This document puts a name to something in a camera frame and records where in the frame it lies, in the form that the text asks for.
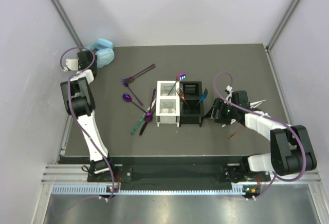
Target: metal floor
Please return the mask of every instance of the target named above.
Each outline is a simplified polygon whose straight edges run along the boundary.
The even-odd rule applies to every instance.
[[[108,203],[93,198],[58,218],[84,197],[52,195],[44,224],[320,223],[307,185],[275,185],[256,202],[230,196],[116,196]]]
[[[158,80],[175,80],[179,72],[187,73],[186,81],[202,81],[208,98],[204,102],[205,113],[217,96],[213,79],[220,71],[233,74],[234,90],[246,90],[250,102],[266,99],[259,108],[272,116],[285,120],[284,110],[277,91],[267,56],[262,44],[248,45],[188,45],[115,48],[115,60],[99,69],[91,84],[96,101],[96,122],[103,143],[110,155],[246,155],[269,152],[269,142],[251,130],[243,130],[233,139],[228,137],[241,125],[222,128],[211,120],[198,125],[161,125],[152,122],[140,137],[139,130],[130,132],[142,116],[142,112],[122,99],[130,93],[121,82],[145,69],[152,63],[156,68],[130,84],[134,93],[148,106],[152,90]],[[218,81],[222,93],[229,84],[228,78]],[[65,156],[88,156],[82,133],[73,124]]]

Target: dark gray tabletop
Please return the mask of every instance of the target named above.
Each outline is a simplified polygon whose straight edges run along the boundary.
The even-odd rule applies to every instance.
[[[122,99],[130,94],[121,77],[130,77],[152,63],[156,68],[137,78],[130,88],[149,105],[152,90],[159,80],[175,80],[181,71],[186,81],[202,81],[208,98],[204,101],[205,113],[217,96],[213,79],[220,71],[233,74],[233,90],[246,90],[250,102],[266,99],[259,108],[269,115],[286,121],[277,87],[262,44],[248,45],[187,45],[145,46],[115,48],[115,60],[99,69],[91,89],[96,101],[96,122],[104,145],[110,155],[250,155],[269,152],[269,141],[248,129],[231,140],[238,123],[224,127],[213,120],[204,120],[203,126],[156,126],[150,123],[142,136],[139,130],[130,132],[143,115],[136,106]],[[229,84],[228,77],[218,80],[222,93]],[[66,156],[88,156],[87,145],[76,124],[72,124]]]

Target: blue earmuffs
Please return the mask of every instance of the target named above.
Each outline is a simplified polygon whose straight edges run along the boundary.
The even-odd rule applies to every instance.
[[[114,60],[113,43],[109,40],[99,38],[86,48],[89,50],[97,49],[95,55],[97,55],[98,68],[108,65]]]

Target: white utensil holder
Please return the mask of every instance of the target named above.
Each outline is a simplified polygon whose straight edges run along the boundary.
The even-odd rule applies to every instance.
[[[179,96],[176,89],[179,88],[179,81],[158,81],[156,93],[156,124],[177,124],[179,127],[180,109],[179,109]]]

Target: spoon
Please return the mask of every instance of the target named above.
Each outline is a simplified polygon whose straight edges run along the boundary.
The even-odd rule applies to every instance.
[[[142,76],[144,73],[147,73],[148,71],[152,70],[153,68],[155,68],[156,65],[155,64],[152,64],[151,66],[145,68],[143,71],[140,71],[139,73],[129,77],[129,78],[126,78],[124,79],[124,81],[127,83],[127,84],[131,84],[135,81],[136,78],[138,78],[139,76]]]
[[[126,102],[133,103],[136,107],[138,107],[140,110],[142,110],[144,113],[146,113],[146,111],[144,109],[142,109],[140,106],[138,106],[136,103],[133,102],[132,97],[129,94],[123,94],[122,98]]]
[[[151,112],[151,107],[152,107],[152,102],[153,102],[153,99],[154,99],[154,96],[155,96],[155,91],[156,91],[156,89],[153,90],[153,95],[152,95],[152,99],[151,99],[150,109],[146,113],[145,118],[144,118],[144,120],[145,120],[146,123],[150,123],[152,121],[152,119],[153,119],[153,114]]]
[[[144,104],[138,99],[138,97],[135,95],[135,93],[133,93],[133,91],[129,88],[129,85],[128,85],[128,83],[125,81],[124,78],[121,78],[121,82],[122,82],[122,84],[123,84],[124,87],[127,87],[127,88],[130,90],[130,92],[134,95],[134,97],[137,99],[137,101],[139,102],[139,104],[140,104],[141,106],[144,106]]]

